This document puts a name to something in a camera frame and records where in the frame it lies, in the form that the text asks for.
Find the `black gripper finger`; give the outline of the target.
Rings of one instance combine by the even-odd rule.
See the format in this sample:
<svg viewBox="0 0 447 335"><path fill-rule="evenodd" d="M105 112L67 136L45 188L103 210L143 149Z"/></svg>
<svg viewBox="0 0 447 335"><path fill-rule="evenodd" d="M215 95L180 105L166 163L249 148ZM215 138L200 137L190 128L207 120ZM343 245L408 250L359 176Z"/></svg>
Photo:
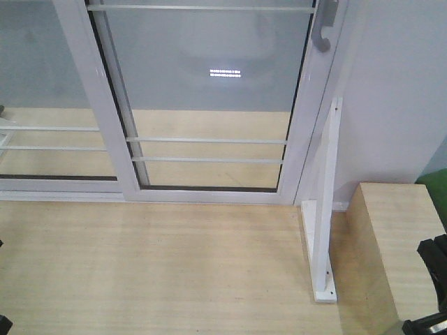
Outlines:
<svg viewBox="0 0 447 335"><path fill-rule="evenodd" d="M13 326L13 322L6 316L0 315L0 335L7 335Z"/></svg>
<svg viewBox="0 0 447 335"><path fill-rule="evenodd" d="M419 243L417 252L423 259L437 294L438 309L446 310L446 234Z"/></svg>
<svg viewBox="0 0 447 335"><path fill-rule="evenodd" d="M405 320L402 331L406 335L446 334L446 312L439 312L417 320Z"/></svg>

